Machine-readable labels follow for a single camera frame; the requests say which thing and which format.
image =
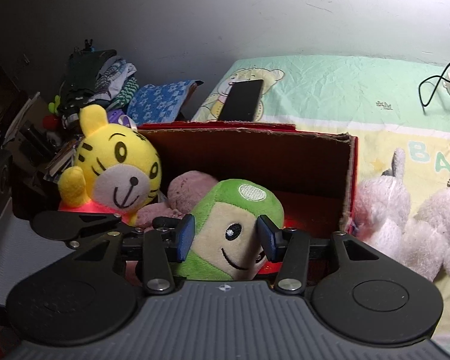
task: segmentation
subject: red box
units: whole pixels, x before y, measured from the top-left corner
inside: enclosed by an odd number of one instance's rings
[[[286,227],[306,230],[315,238],[348,232],[356,137],[296,131],[293,125],[230,122],[149,124],[140,126],[140,132],[161,157],[162,191],[189,170],[219,180],[249,180],[276,194]]]

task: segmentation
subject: smartphone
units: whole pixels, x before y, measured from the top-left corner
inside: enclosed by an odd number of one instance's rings
[[[262,79],[234,82],[218,120],[253,122],[262,95],[262,86]]]

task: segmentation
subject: green mushroom plush toy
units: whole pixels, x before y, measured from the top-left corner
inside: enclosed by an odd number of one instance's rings
[[[195,237],[174,275],[188,280],[250,280],[265,263],[256,221],[267,215],[283,227],[282,204],[269,190],[246,180],[219,182],[197,204]]]

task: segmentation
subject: silver bolt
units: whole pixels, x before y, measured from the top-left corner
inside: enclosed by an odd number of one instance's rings
[[[150,290],[165,291],[170,288],[170,282],[165,279],[152,279],[147,281],[147,287],[149,287]]]
[[[278,286],[282,290],[295,291],[302,287],[302,282],[296,279],[282,279],[278,282]]]

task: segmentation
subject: eyebrow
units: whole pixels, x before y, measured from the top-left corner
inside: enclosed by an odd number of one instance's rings
[[[126,137],[125,134],[120,134],[119,132],[116,132],[116,133],[110,135],[110,138],[108,138],[108,140],[111,140],[114,135],[121,135],[122,137]]]

